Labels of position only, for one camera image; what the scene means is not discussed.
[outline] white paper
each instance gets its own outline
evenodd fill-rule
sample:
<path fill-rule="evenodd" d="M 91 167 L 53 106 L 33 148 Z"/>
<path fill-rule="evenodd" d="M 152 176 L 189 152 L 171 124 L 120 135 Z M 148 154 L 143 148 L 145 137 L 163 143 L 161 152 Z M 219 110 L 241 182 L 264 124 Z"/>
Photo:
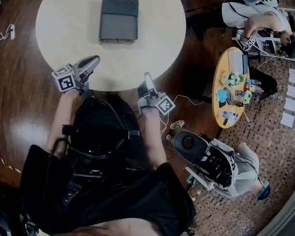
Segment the white paper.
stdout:
<path fill-rule="evenodd" d="M 295 98 L 295 87 L 288 85 L 287 86 L 287 95 Z"/>
<path fill-rule="evenodd" d="M 290 69 L 289 82 L 295 83 L 295 69 Z"/>
<path fill-rule="evenodd" d="M 293 128 L 293 122 L 295 117 L 283 112 L 283 117 L 281 120 L 281 124 L 286 125 L 288 127 Z"/>
<path fill-rule="evenodd" d="M 285 98 L 284 108 L 295 112 L 295 100 Z"/>

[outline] dark hardwood floor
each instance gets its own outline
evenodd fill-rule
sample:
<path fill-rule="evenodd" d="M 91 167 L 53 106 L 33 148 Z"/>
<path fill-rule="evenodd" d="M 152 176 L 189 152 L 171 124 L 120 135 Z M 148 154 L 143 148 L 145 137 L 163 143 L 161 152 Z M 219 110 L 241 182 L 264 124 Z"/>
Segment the dark hardwood floor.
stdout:
<path fill-rule="evenodd" d="M 35 21 L 41 1 L 2 0 L 0 11 L 0 32 L 5 32 L 11 23 L 16 26 L 16 39 L 0 42 L 0 154 L 7 164 L 20 170 L 29 147 L 46 143 L 60 97 L 51 77 L 52 69 L 42 57 L 36 42 Z M 182 0 L 182 3 L 185 9 L 190 9 L 217 1 L 220 0 Z M 210 29 L 205 41 L 200 43 L 193 32 L 187 33 L 176 62 L 156 80 L 158 89 L 167 92 L 174 100 L 176 95 L 182 94 L 182 71 L 191 63 L 214 69 L 219 53 L 232 46 L 230 38 L 229 31 L 222 35 L 220 29 Z M 208 87 L 207 95 L 211 94 L 210 90 Z M 136 89 L 123 91 L 121 96 L 136 109 Z M 218 126 L 211 105 L 193 106 L 185 98 L 178 98 L 176 105 L 169 123 L 184 119 L 188 130 L 215 137 Z M 169 162 L 184 182 L 186 163 L 168 146 L 165 140 L 167 132 L 164 132 L 163 138 Z M 19 181 L 20 174 L 0 162 L 0 182 L 18 187 Z"/>

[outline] table top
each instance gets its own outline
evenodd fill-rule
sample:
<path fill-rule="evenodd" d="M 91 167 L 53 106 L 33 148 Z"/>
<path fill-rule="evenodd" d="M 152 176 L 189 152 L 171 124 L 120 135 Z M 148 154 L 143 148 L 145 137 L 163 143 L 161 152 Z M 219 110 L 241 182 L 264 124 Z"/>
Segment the table top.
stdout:
<path fill-rule="evenodd" d="M 38 47 L 57 70 L 99 55 L 89 78 L 90 89 L 120 91 L 138 87 L 144 73 L 153 79 L 174 63 L 185 39 L 185 13 L 180 0 L 138 0 L 139 32 L 132 44 L 99 44 L 102 0 L 43 0 L 36 19 Z"/>
<path fill-rule="evenodd" d="M 221 82 L 222 74 L 224 72 L 227 72 L 227 73 L 230 72 L 229 59 L 228 59 L 228 51 L 229 50 L 239 50 L 239 49 L 236 48 L 236 47 L 231 47 L 231 48 L 226 49 L 223 52 L 223 54 L 220 57 L 220 60 L 219 60 L 219 62 L 217 64 L 216 71 L 215 71 L 215 74 L 214 74 L 214 80 L 213 80 L 212 108 L 213 108 L 213 114 L 214 114 L 215 120 L 216 120 L 217 124 L 221 128 L 230 128 L 232 125 L 229 125 L 229 123 L 226 123 L 226 125 L 223 125 L 223 122 L 224 122 L 225 118 L 222 117 L 222 116 L 219 116 L 218 112 L 220 110 L 222 110 L 222 111 L 230 111 L 231 108 L 234 108 L 234 111 L 238 114 L 238 120 L 239 120 L 239 118 L 241 117 L 241 115 L 242 115 L 242 113 L 244 111 L 244 107 L 230 106 L 227 103 L 226 103 L 226 105 L 224 107 L 220 108 L 219 107 L 219 102 L 218 102 L 217 96 L 216 96 L 216 90 L 217 89 L 224 89 L 225 88 L 225 86 Z M 247 78 L 249 78 L 249 74 L 244 75 L 244 82 L 240 82 L 239 85 L 238 85 L 238 88 L 230 89 L 233 96 L 235 96 L 235 91 L 236 90 L 243 90 L 244 84 L 245 84 L 245 81 L 246 81 Z"/>

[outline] white round table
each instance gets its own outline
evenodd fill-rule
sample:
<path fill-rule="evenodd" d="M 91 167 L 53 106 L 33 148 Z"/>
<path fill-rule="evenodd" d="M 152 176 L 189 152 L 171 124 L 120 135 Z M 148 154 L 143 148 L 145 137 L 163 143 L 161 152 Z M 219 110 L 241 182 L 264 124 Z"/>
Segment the white round table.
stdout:
<path fill-rule="evenodd" d="M 99 44 L 102 0 L 43 0 L 36 37 L 46 62 L 57 70 L 99 55 L 90 89 L 121 91 L 138 87 L 144 73 L 164 73 L 180 53 L 186 31 L 180 0 L 138 0 L 139 32 L 132 44 Z"/>

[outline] white t-shirt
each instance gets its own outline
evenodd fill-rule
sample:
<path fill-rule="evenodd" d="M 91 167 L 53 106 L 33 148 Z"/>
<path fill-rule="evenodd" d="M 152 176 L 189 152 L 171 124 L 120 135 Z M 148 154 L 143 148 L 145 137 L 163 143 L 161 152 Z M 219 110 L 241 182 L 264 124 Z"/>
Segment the white t-shirt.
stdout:
<path fill-rule="evenodd" d="M 225 2 L 222 4 L 222 17 L 224 23 L 228 27 L 235 27 L 238 29 L 244 28 L 244 23 L 251 16 L 264 15 L 266 12 L 273 12 L 280 19 L 282 27 L 279 31 L 288 30 L 290 28 L 287 19 L 276 8 L 266 6 L 264 4 L 258 4 L 255 7 L 250 7 L 238 2 Z"/>

